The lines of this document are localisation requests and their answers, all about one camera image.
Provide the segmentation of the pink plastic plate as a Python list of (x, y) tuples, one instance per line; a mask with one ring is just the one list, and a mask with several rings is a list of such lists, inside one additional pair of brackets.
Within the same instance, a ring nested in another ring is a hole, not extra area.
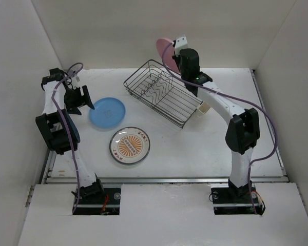
[(160, 58), (164, 59), (166, 66), (169, 67), (173, 72), (180, 74), (176, 63), (172, 58), (175, 54), (174, 40), (169, 38), (159, 38), (156, 41), (156, 49)]

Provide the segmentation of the blue plastic plate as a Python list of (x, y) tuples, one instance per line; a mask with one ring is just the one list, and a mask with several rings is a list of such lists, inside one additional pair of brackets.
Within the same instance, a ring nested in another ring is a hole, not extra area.
[(97, 128), (115, 128), (123, 121), (126, 114), (125, 105), (114, 97), (101, 98), (93, 105), (94, 109), (89, 111), (89, 119)]

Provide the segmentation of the black wire dish rack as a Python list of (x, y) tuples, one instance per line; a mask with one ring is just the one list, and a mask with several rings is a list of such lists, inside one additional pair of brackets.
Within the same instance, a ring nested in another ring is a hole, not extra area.
[(202, 102), (153, 59), (134, 71), (123, 85), (131, 96), (181, 129)]

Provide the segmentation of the orange sunburst plate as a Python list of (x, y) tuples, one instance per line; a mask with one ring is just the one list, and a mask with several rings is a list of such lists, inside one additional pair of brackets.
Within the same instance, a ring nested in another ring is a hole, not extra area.
[(112, 158), (125, 166), (141, 163), (148, 156), (150, 148), (149, 136), (137, 127), (119, 129), (109, 143)]

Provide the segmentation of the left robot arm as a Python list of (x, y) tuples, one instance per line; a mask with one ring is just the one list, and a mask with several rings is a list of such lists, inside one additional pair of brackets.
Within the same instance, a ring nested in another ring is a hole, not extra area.
[(51, 69), (49, 75), (42, 78), (45, 104), (35, 122), (48, 149), (62, 156), (74, 171), (77, 179), (75, 197), (99, 203), (104, 199), (104, 188), (95, 172), (82, 160), (81, 138), (70, 117), (81, 115), (83, 106), (94, 108), (87, 86), (78, 84), (78, 73), (82, 69), (82, 63), (75, 63), (67, 71)]

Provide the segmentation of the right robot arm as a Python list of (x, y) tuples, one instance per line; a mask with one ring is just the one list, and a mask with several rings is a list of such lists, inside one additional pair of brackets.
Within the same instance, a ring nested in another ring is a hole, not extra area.
[(260, 137), (259, 114), (256, 109), (245, 109), (220, 95), (218, 86), (200, 71), (199, 55), (191, 48), (175, 51), (172, 57), (179, 69), (185, 88), (213, 108), (226, 122), (225, 142), (232, 152), (232, 171), (227, 195), (239, 202), (248, 194), (251, 181), (248, 167), (254, 147)]

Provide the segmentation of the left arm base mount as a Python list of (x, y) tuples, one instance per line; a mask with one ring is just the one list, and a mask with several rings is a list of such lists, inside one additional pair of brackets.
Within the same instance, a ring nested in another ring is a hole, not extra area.
[(86, 198), (79, 198), (77, 202), (76, 193), (72, 215), (102, 215), (111, 216), (120, 214), (121, 202), (121, 185), (120, 184), (105, 184), (104, 192), (92, 194)]

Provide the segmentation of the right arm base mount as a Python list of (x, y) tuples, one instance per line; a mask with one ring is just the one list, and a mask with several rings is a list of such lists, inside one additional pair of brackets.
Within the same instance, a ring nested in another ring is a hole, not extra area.
[(266, 210), (265, 203), (254, 184), (251, 191), (248, 186), (238, 189), (227, 184), (212, 185), (209, 197), (215, 215), (263, 215)]

